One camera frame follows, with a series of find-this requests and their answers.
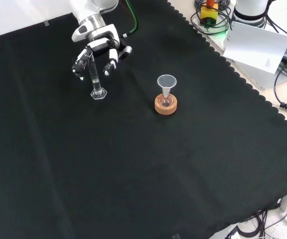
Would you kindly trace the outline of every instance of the hexagonal base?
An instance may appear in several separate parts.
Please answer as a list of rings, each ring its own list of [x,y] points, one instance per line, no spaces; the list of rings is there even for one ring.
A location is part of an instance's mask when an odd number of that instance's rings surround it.
[[[91,96],[95,100],[101,100],[101,99],[105,98],[106,95],[107,95],[107,91],[104,88],[101,88],[101,94],[96,94],[94,89],[93,89],[93,91],[91,93]]]

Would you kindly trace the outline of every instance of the robotic hand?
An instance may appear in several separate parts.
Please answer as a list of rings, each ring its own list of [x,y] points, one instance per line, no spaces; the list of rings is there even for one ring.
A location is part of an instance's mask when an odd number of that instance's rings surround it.
[[[109,77],[117,68],[119,60],[123,60],[132,51],[132,47],[121,42],[115,26],[113,24],[106,25],[101,16],[101,13],[114,10],[118,5],[118,0],[70,0],[70,3],[73,14],[79,23],[72,40],[74,42],[86,38],[89,40],[72,67],[73,73],[82,80],[84,70],[90,57],[93,58],[93,53],[109,51],[109,61],[103,69],[104,75]]]

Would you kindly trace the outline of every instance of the green cable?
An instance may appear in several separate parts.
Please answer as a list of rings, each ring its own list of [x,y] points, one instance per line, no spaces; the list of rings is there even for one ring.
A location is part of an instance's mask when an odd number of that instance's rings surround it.
[[[127,2],[127,5],[132,13],[132,16],[133,16],[133,19],[134,19],[134,22],[135,22],[135,25],[134,25],[134,28],[130,31],[130,33],[134,33],[137,29],[138,29],[138,20],[137,20],[137,17],[135,16],[134,14],[134,11],[133,11],[133,8],[132,8],[132,5],[131,3],[129,2],[129,0],[125,0]]]

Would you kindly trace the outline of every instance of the black cloth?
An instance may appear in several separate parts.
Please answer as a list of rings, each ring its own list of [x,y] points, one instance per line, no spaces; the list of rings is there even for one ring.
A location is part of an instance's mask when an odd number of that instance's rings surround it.
[[[71,73],[71,14],[0,37],[0,239],[206,239],[287,194],[284,117],[166,1],[131,3],[133,53],[110,80],[96,59],[103,101]]]

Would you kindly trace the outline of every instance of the paper sheet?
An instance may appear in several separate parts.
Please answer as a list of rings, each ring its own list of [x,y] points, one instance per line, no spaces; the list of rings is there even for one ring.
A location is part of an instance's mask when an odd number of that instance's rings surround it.
[[[224,57],[274,74],[287,48],[287,36],[232,22]]]

